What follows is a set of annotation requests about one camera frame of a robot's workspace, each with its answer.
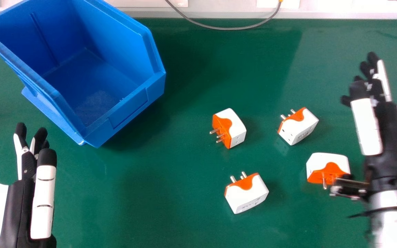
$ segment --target metal pin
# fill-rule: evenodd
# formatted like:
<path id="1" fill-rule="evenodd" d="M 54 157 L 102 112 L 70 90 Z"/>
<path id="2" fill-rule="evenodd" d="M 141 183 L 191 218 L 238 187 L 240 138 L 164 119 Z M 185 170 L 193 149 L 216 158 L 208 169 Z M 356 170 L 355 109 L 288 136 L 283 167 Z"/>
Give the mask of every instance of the metal pin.
<path id="1" fill-rule="evenodd" d="M 324 177 L 323 177 L 323 189 L 327 189 L 327 183 Z"/>

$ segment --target green table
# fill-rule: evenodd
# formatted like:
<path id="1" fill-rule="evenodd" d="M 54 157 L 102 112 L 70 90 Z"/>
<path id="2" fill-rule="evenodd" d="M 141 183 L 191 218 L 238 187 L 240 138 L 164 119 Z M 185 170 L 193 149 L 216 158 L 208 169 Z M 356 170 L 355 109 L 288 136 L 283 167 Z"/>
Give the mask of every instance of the green table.
<path id="1" fill-rule="evenodd" d="M 12 134 L 49 130 L 58 153 L 53 234 L 71 248 L 366 247 L 363 210 L 306 183 L 313 152 L 348 156 L 362 179 L 348 92 L 359 62 L 377 52 L 397 102 L 397 21 L 273 20 L 238 32 L 203 30 L 182 19 L 142 19 L 167 70 L 166 90 L 102 148 L 78 146 L 25 99 L 0 58 L 0 183 L 16 180 Z M 255 20 L 205 20 L 244 25 Z M 316 130 L 289 147 L 280 114 L 308 107 Z M 246 141 L 227 150 L 209 135 L 212 114 L 233 108 Z M 234 215 L 229 176 L 259 172 L 266 201 Z"/>

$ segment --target bin bottom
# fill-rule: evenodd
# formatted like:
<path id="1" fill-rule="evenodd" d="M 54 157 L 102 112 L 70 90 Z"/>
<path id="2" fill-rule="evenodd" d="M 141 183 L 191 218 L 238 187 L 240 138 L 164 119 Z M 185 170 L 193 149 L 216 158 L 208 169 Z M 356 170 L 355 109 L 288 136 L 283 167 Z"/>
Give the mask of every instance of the bin bottom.
<path id="1" fill-rule="evenodd" d="M 44 76 L 59 91 L 85 126 L 89 126 L 137 84 L 88 49 Z"/>

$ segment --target storage bin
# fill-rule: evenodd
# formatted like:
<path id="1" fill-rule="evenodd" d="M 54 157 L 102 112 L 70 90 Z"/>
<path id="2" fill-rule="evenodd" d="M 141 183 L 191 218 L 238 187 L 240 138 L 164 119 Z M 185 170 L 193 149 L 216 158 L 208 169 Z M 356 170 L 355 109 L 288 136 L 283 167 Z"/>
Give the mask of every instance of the storage bin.
<path id="1" fill-rule="evenodd" d="M 163 94 L 148 28 L 102 0 L 25 0 L 0 13 L 22 94 L 76 143 L 101 146 Z"/>

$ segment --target robotic hand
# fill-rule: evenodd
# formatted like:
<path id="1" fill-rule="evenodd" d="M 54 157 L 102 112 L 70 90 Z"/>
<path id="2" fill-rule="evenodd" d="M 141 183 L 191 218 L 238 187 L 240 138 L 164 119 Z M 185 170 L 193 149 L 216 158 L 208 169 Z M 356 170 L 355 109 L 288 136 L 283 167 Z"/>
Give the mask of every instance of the robotic hand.
<path id="1" fill-rule="evenodd" d="M 397 247 L 397 105 L 383 61 L 374 52 L 367 60 L 360 66 L 367 79 L 356 76 L 350 95 L 341 98 L 353 112 L 366 181 L 339 178 L 330 194 L 361 199 L 367 211 L 351 217 L 370 217 L 372 246 Z"/>
<path id="2" fill-rule="evenodd" d="M 0 248 L 56 248 L 52 235 L 56 152 L 41 127 L 26 142 L 27 128 L 18 123 L 13 135 L 18 181 L 0 184 Z"/>

